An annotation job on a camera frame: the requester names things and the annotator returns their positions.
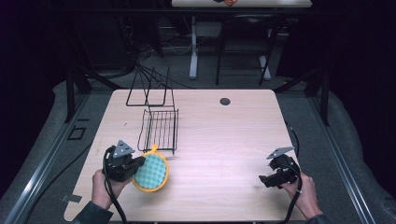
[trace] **yellow bowl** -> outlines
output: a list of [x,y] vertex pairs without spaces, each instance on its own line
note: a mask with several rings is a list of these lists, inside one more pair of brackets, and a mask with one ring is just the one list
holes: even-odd
[[169,176],[168,162],[164,155],[157,152],[157,149],[158,145],[154,144],[151,151],[142,155],[146,158],[145,163],[132,179],[132,183],[138,189],[147,193],[161,189]]

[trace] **desk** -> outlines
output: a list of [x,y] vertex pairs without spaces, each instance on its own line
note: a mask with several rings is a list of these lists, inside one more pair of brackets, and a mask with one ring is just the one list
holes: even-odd
[[[126,106],[129,91],[114,91],[64,217],[72,220],[91,199],[92,175],[105,150],[122,139],[136,148],[145,107]],[[156,97],[158,90],[150,91]],[[259,175],[272,175],[266,158],[291,141],[273,91],[174,90],[179,109],[177,150],[162,154],[170,175],[157,192],[128,185],[119,198],[133,221],[282,220],[290,199],[285,190],[266,188]],[[228,98],[229,105],[219,100]],[[136,151],[134,157],[141,153]],[[295,159],[294,152],[288,154]],[[120,220],[117,210],[112,220]],[[291,219],[304,220],[294,209]]]
[[[215,2],[213,0],[173,0],[173,7],[222,7],[222,8],[235,8],[235,7],[294,7],[294,8],[308,8],[312,6],[310,0],[239,0],[232,7],[229,7],[223,2]],[[195,17],[191,20],[191,65],[190,65],[190,78],[196,79],[198,67],[198,50],[196,48],[196,22]],[[260,57],[260,63],[265,64],[265,58]],[[269,71],[265,71],[265,78],[270,79]]]

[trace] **human hand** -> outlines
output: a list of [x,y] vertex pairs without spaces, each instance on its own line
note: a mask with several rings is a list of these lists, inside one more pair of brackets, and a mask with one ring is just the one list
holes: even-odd
[[[301,194],[297,199],[296,205],[303,213],[306,219],[315,217],[317,215],[323,214],[318,206],[317,191],[315,189],[314,179],[303,172],[301,172],[301,179],[303,181],[303,187],[301,189]],[[294,183],[285,183],[281,187],[289,194],[292,199],[297,191],[298,180]]]
[[[131,183],[131,180],[131,177],[123,182],[110,180],[111,188],[113,188],[116,198],[119,198],[123,188]],[[92,176],[92,202],[106,210],[110,208],[111,204],[113,204],[106,191],[105,175],[102,174],[102,170],[97,170]]]

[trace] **black backdrop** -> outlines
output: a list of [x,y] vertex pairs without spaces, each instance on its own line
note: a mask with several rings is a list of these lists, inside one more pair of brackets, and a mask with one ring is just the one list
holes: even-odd
[[331,66],[331,91],[355,124],[363,159],[396,198],[396,5],[391,0],[313,2],[312,10],[341,9],[346,17],[300,20],[276,75],[297,77],[323,62]]
[[1,196],[47,120],[52,89],[68,67],[62,32],[40,8],[27,0],[0,4]]

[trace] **metal rack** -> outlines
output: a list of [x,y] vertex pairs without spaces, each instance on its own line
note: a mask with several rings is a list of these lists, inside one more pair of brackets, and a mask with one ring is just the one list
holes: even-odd
[[[157,144],[157,150],[172,150],[172,153],[175,154],[177,149],[178,109],[175,108],[175,97],[170,76],[169,67],[166,76],[157,73],[155,68],[152,68],[151,71],[145,67],[136,69],[126,105],[146,107],[143,112],[142,128],[137,142],[137,149],[140,151],[149,151],[153,144]],[[160,100],[158,100],[158,91],[155,92],[155,99],[150,98],[152,89],[163,91]]]

